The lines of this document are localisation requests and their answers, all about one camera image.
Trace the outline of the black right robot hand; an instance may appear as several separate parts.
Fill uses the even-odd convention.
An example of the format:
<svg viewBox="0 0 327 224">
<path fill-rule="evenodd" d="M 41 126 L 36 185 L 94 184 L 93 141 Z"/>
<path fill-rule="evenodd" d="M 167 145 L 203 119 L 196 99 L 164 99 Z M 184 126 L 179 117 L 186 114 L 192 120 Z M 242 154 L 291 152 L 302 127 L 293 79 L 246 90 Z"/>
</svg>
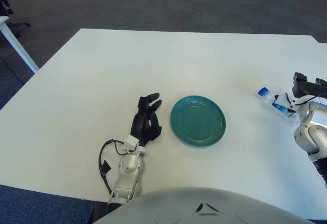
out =
<svg viewBox="0 0 327 224">
<path fill-rule="evenodd" d="M 312 83 L 307 80 L 304 74 L 295 72 L 292 93 L 295 98 L 308 95 L 326 98 L 326 81 L 316 78 L 315 83 Z"/>
</svg>

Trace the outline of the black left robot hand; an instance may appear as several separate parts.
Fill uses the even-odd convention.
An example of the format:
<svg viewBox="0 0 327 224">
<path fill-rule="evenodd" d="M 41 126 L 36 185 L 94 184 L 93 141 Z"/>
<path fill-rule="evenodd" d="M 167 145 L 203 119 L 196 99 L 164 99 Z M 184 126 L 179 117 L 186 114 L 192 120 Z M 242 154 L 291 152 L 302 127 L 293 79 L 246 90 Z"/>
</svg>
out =
<svg viewBox="0 0 327 224">
<path fill-rule="evenodd" d="M 159 125 L 155 113 L 161 103 L 159 93 L 139 98 L 138 112 L 134 116 L 130 135 L 138 139 L 140 146 L 144 147 L 149 141 L 154 141 L 161 134 L 162 127 Z"/>
</svg>

